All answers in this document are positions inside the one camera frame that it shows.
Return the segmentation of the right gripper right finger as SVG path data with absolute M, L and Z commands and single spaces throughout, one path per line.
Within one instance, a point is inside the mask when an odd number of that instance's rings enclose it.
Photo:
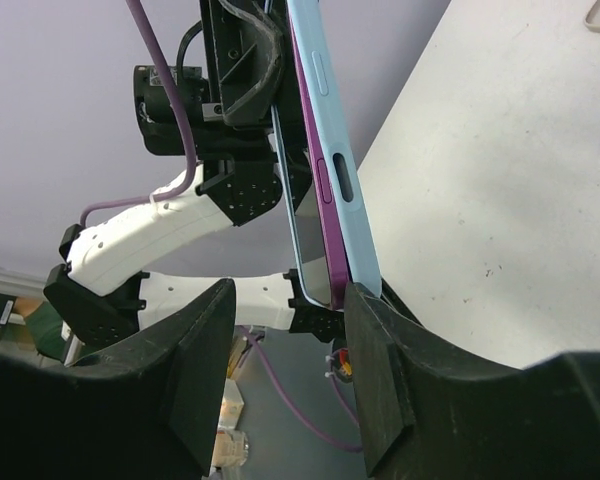
M 344 321 L 371 478 L 600 479 L 600 352 L 511 368 L 358 284 Z

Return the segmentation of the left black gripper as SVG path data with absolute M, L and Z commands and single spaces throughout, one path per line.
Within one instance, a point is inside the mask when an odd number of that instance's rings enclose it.
M 278 1 L 203 1 L 201 17 L 178 45 L 166 86 L 154 65 L 134 69 L 134 104 L 146 149 L 198 157 L 264 148 L 269 108 L 285 63 Z

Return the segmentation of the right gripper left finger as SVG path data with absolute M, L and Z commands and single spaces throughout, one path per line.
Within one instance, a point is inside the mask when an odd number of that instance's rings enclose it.
M 0 354 L 0 479 L 199 479 L 236 317 L 231 279 L 70 366 Z

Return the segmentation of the light blue phone case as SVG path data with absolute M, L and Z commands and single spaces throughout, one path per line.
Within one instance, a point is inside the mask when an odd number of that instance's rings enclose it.
M 359 283 L 374 294 L 382 291 L 382 278 L 366 207 L 350 145 L 326 35 L 316 1 L 285 1 L 281 6 L 288 29 L 290 59 L 285 69 L 287 86 L 272 109 L 273 132 L 284 198 L 291 230 L 300 291 L 301 259 L 294 227 L 294 212 L 311 185 L 307 136 L 296 77 L 293 45 L 297 42 L 315 117 L 349 265 L 349 283 Z

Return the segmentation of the purple phone from blue case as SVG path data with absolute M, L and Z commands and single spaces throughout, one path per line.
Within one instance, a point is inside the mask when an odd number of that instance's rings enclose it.
M 350 278 L 349 265 L 296 37 L 291 38 L 311 174 L 309 190 L 294 212 L 302 286 L 310 300 L 340 310 Z

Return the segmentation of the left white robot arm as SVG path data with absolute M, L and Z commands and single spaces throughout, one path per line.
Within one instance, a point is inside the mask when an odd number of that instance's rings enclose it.
M 73 333 L 105 347 L 170 316 L 213 282 L 156 264 L 193 243 L 243 227 L 278 206 L 288 212 L 295 264 L 240 278 L 240 324 L 343 340 L 348 265 L 336 214 L 316 197 L 319 143 L 284 1 L 204 1 L 183 36 L 204 40 L 207 64 L 154 63 L 133 71 L 134 113 L 146 149 L 184 156 L 184 171 L 152 193 L 113 202 L 113 216 L 80 220 L 59 247 L 46 297 Z

